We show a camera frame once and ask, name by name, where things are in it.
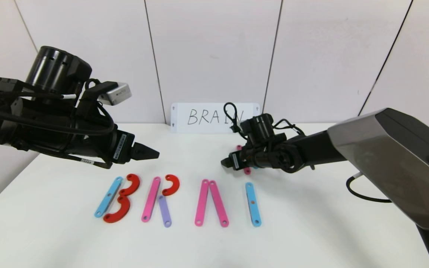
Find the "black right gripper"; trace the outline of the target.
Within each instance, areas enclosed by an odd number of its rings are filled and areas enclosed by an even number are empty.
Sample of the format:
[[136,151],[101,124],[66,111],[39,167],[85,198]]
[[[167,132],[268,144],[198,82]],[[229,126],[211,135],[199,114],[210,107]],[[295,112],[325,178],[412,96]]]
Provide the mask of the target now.
[[269,168],[270,161],[265,151],[252,150],[252,151],[234,151],[229,156],[220,161],[221,165],[225,168],[233,168],[234,170],[241,170],[245,168],[262,169]]

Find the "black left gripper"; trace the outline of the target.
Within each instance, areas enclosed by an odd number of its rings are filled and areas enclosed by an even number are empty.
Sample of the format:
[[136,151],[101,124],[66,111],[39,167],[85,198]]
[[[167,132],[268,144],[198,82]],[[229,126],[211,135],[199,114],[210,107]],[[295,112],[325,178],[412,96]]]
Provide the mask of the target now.
[[[111,116],[92,114],[88,120],[74,116],[71,125],[93,130],[108,127],[112,121]],[[160,153],[155,149],[133,141],[134,135],[119,130],[117,124],[106,135],[75,135],[71,140],[71,159],[92,166],[112,166],[114,163],[127,163],[130,159],[140,161],[159,158]]]

